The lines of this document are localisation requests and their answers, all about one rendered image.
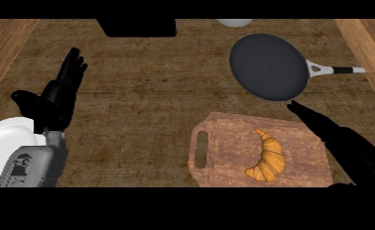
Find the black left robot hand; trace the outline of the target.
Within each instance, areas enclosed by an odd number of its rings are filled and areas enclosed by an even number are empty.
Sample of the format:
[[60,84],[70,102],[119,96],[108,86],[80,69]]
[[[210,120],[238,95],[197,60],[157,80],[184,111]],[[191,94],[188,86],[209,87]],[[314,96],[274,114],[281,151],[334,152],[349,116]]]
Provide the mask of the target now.
[[58,77],[48,83],[43,93],[38,95],[27,90],[17,90],[11,94],[23,116],[35,120],[36,134],[66,131],[70,127],[88,67],[80,50],[72,48]]

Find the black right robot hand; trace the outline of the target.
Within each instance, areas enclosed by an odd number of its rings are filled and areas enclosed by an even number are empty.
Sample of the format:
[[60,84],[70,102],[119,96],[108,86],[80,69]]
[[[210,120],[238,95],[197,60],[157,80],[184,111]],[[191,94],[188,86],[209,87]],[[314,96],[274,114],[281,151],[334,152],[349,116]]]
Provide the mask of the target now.
[[375,146],[351,128],[342,127],[327,116],[296,101],[287,106],[342,165],[353,183],[331,187],[375,188]]

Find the golden croissant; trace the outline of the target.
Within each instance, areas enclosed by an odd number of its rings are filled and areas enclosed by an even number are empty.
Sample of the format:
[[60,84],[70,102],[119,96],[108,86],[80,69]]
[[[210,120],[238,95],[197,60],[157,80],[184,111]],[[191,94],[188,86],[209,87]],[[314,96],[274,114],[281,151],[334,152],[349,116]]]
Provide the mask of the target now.
[[256,181],[274,182],[277,180],[277,176],[283,174],[286,168],[283,143],[262,129],[258,129],[256,132],[263,142],[262,157],[258,164],[246,170],[246,174]]

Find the wooden cutting board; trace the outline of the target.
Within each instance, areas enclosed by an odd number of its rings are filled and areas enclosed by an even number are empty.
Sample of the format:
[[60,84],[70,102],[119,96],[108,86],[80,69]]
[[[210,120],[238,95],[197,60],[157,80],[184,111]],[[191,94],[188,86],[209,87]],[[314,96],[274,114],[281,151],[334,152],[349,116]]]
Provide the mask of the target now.
[[[263,151],[262,129],[281,142],[286,167],[272,182],[247,176]],[[209,135],[207,165],[196,166],[197,137]],[[333,177],[325,146],[302,122],[212,112],[191,135],[190,172],[201,187],[328,187]]]

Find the dark grey frying pan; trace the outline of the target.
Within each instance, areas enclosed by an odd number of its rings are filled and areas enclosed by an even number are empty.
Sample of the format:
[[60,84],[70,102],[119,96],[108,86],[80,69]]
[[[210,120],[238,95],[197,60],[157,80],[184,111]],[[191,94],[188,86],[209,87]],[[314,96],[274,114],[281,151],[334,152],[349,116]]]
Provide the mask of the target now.
[[367,72],[364,67],[312,62],[294,45],[271,34],[250,34],[237,41],[229,63],[240,84],[268,101],[296,99],[317,76]]

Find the black box appliance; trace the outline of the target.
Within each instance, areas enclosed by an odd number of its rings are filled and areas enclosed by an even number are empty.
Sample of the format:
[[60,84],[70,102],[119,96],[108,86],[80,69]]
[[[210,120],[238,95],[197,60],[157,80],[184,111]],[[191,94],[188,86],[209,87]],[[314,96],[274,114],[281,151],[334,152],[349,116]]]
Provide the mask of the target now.
[[116,38],[169,38],[178,35],[175,19],[98,19],[105,34]]

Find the white round bowl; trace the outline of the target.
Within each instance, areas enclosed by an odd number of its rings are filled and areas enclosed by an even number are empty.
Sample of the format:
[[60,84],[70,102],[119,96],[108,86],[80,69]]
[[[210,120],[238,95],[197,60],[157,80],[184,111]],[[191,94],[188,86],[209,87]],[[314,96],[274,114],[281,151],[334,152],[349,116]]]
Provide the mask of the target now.
[[219,23],[231,28],[246,27],[252,22],[252,19],[219,19]]

